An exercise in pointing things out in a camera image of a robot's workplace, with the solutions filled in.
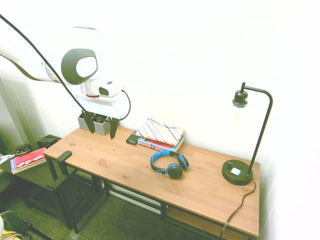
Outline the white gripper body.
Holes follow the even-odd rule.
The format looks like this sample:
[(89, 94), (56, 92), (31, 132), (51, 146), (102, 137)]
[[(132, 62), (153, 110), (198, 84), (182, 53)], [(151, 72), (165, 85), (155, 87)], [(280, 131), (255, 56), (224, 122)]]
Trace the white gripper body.
[(87, 97), (79, 92), (72, 92), (77, 101), (88, 112), (121, 119), (125, 116), (125, 93), (120, 92), (112, 97)]

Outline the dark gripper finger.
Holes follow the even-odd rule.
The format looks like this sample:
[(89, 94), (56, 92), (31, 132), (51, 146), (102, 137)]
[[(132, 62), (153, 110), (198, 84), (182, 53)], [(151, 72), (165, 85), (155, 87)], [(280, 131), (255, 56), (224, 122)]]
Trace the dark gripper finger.
[(118, 125), (119, 125), (119, 120), (116, 119), (116, 118), (111, 118), (109, 120), (109, 123), (110, 123), (109, 135), (110, 135), (110, 139), (113, 140), (115, 138), (115, 136), (116, 136), (117, 128), (118, 128)]
[(83, 110), (82, 116), (83, 116), (83, 119), (84, 119), (89, 131), (92, 134), (95, 133), (96, 129), (95, 129), (94, 121), (93, 121), (93, 114), (88, 111)]

